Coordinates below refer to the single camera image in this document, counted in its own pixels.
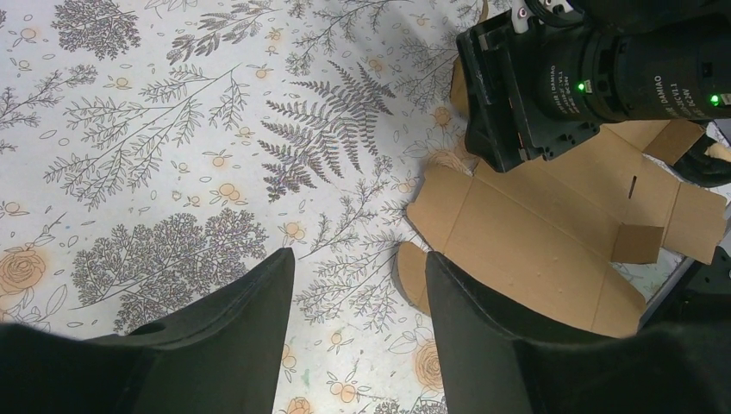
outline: box flap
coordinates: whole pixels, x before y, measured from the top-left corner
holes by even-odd
[[[607,124],[606,127],[641,152],[674,165],[705,130],[685,121],[628,121]]]
[[[614,337],[634,335],[639,328],[637,315],[642,315],[645,308],[645,297],[615,269],[610,268],[604,276],[591,330],[612,332]]]
[[[626,121],[605,123],[602,128],[609,129],[640,152],[644,152],[668,124],[670,121]]]
[[[444,252],[447,238],[462,208],[461,201],[465,199],[472,179],[446,167],[436,166],[428,166],[424,178],[429,185],[423,186],[416,201],[406,207],[406,217],[415,224],[431,248]]]
[[[431,315],[427,297],[427,254],[414,243],[401,243],[397,256],[398,278],[406,298],[420,311]]]
[[[664,232],[662,227],[621,225],[617,232],[612,261],[638,265],[656,263]]]
[[[480,162],[474,175],[605,260],[611,258],[620,222],[544,173],[538,162],[523,163],[507,174]]]
[[[447,258],[497,292],[580,329],[610,336],[631,333],[612,330],[602,322],[610,317],[598,314],[620,314],[616,307],[628,300],[615,297],[622,289],[603,291],[605,278],[615,273],[607,258],[481,179],[429,166],[407,217],[429,244],[443,246]],[[608,286],[616,283],[628,284],[623,280]],[[636,329],[641,314],[627,316],[619,325]]]
[[[724,196],[681,183],[665,234],[665,248],[709,265],[726,230],[725,209]]]

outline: orange flower print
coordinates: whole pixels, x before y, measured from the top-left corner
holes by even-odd
[[[436,352],[436,342],[433,339],[427,340],[416,351],[414,369],[416,378],[423,386],[437,392],[444,389],[441,383],[441,368]]]
[[[293,398],[287,406],[287,414],[314,414],[309,401],[304,397]]]

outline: black mount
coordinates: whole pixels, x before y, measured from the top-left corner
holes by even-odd
[[[599,132],[592,122],[554,121],[533,100],[540,39],[554,30],[536,25],[517,35],[508,11],[457,36],[470,105],[465,145],[500,173],[551,160]]]

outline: floral table cover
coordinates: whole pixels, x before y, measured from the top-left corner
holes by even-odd
[[[473,162],[447,94],[481,4],[0,2],[0,317],[124,334],[292,247],[275,411],[445,413],[391,278],[424,163]],[[649,297],[678,260],[617,266]]]

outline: cardboard sheet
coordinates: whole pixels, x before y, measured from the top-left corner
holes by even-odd
[[[604,127],[556,160],[505,174],[485,163],[474,177],[431,166],[407,217],[433,249],[528,308],[599,334],[632,335],[645,301],[610,262],[654,263],[666,247],[708,263],[725,229],[723,197],[678,182],[642,155],[661,147],[648,134],[692,145],[700,135],[689,138],[697,129],[687,123]],[[428,309],[425,257],[413,245],[398,256],[420,309]]]

